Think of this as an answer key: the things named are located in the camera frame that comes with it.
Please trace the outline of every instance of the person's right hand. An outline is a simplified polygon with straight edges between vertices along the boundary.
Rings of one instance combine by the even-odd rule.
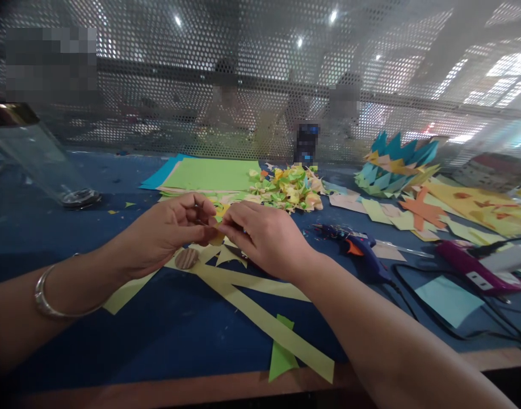
[[[218,229],[268,274],[289,282],[299,279],[319,255],[291,216],[273,207],[234,203]]]

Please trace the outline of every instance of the table edge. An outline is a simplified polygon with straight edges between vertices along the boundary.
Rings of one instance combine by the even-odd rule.
[[[460,355],[482,372],[521,366],[521,348]],[[359,379],[349,364],[336,364],[332,385],[311,369],[298,368],[284,373],[271,383],[268,383],[268,371],[256,371],[64,389],[26,395],[19,400],[26,408],[153,409],[343,388],[362,391]]]

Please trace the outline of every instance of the metal mesh screen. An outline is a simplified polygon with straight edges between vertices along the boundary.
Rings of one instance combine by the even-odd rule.
[[[521,0],[15,1],[0,97],[11,27],[97,29],[98,103],[33,105],[65,145],[291,160],[308,121],[320,161],[380,130],[521,157]]]

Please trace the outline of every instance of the hot glue gun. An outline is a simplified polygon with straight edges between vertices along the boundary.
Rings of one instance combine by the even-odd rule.
[[[350,246],[347,254],[363,256],[368,269],[365,273],[369,274],[374,281],[381,283],[392,282],[389,273],[372,250],[372,247],[376,245],[374,238],[369,237],[366,233],[359,233],[340,226],[328,224],[312,224],[312,226],[317,227],[332,239],[345,241]]]

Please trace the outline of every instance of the bracelet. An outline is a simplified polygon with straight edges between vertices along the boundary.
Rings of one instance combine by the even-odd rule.
[[[50,317],[50,318],[58,318],[58,319],[66,319],[66,318],[81,318],[88,314],[92,314],[94,311],[98,311],[102,306],[105,304],[103,302],[98,307],[93,308],[90,311],[84,312],[82,314],[64,314],[62,312],[56,311],[53,307],[50,306],[50,304],[47,302],[47,299],[45,298],[45,280],[51,273],[51,271],[56,267],[56,264],[53,264],[50,266],[43,275],[39,278],[36,286],[35,286],[35,292],[33,294],[35,298],[35,303],[37,305],[37,309],[40,313],[43,315]]]

